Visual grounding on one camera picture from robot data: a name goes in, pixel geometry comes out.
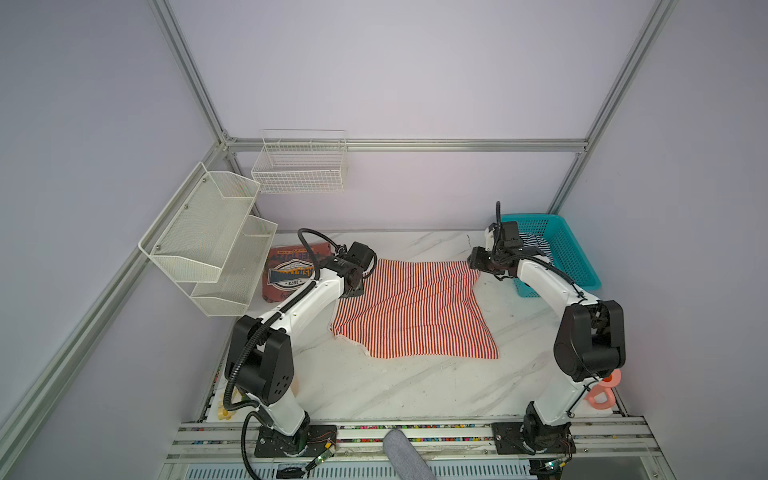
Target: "gray sock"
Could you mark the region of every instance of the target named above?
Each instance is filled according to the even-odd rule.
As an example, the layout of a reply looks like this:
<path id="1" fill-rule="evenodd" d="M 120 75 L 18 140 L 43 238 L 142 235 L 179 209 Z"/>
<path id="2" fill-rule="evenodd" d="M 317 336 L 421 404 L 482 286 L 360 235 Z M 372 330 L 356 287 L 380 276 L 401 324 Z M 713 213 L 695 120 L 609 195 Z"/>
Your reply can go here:
<path id="1" fill-rule="evenodd" d="M 384 453 L 402 480 L 437 480 L 402 430 L 386 434 Z"/>

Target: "red and white striped fabric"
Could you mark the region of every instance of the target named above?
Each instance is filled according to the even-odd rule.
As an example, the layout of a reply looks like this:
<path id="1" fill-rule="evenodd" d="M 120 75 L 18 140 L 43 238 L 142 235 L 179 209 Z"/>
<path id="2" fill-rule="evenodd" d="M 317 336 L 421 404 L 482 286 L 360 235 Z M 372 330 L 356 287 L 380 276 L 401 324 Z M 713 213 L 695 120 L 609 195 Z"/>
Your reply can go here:
<path id="1" fill-rule="evenodd" d="M 497 359 L 498 349 L 472 292 L 478 277 L 466 262 L 379 260 L 366 280 L 365 294 L 339 301 L 331 331 L 379 359 Z"/>

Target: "slotted metal panel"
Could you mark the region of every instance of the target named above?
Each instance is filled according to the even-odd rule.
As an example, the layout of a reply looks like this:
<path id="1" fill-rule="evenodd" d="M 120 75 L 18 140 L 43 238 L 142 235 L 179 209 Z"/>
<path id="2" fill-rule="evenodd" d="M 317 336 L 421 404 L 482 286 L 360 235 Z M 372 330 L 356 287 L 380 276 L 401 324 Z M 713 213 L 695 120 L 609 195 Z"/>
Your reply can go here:
<path id="1" fill-rule="evenodd" d="M 253 463 L 253 470 L 263 480 L 276 477 L 278 469 L 301 466 L 295 463 Z M 528 460 L 498 458 L 489 460 L 435 460 L 427 462 L 441 480 L 508 480 L 536 478 L 530 475 Z M 190 465 L 188 480 L 249 478 L 242 465 L 233 463 L 202 463 Z M 328 462 L 311 471 L 309 478 L 398 478 L 390 462 Z"/>

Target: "white marble table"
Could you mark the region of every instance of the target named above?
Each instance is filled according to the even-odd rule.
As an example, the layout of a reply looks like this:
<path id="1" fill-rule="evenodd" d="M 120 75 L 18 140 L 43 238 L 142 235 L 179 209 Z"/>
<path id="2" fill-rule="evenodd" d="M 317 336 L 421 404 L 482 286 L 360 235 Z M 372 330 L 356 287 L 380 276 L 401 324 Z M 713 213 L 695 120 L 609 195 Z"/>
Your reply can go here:
<path id="1" fill-rule="evenodd" d="M 466 260 L 482 232 L 334 233 L 337 243 L 365 243 L 390 260 Z M 274 246 L 298 244 L 294 233 Z M 257 290 L 249 314 L 271 308 Z M 552 343 L 560 319 L 540 298 L 521 298 L 512 281 L 482 273 L 475 296 L 499 350 L 498 360 L 451 356 L 374 359 L 328 330 L 333 306 L 292 338 L 299 403 L 313 420 L 487 419 L 522 415 L 557 371 Z M 217 386 L 223 388 L 222 379 Z M 600 415 L 585 402 L 577 411 Z M 216 418 L 216 400 L 209 419 Z"/>

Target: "white wire basket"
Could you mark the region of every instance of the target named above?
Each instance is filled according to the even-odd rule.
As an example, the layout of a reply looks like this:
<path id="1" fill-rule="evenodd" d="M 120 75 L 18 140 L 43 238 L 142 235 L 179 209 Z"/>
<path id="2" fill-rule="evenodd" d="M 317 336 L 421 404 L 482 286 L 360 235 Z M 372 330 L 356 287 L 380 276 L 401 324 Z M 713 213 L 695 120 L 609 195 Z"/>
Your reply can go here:
<path id="1" fill-rule="evenodd" d="M 343 192 L 346 132 L 263 130 L 264 146 L 251 175 L 263 194 Z"/>
<path id="2" fill-rule="evenodd" d="M 161 214 L 139 241 L 146 254 L 208 316 L 242 316 L 269 256 L 277 224 L 250 214 L 259 183 L 208 171 L 160 233 Z"/>

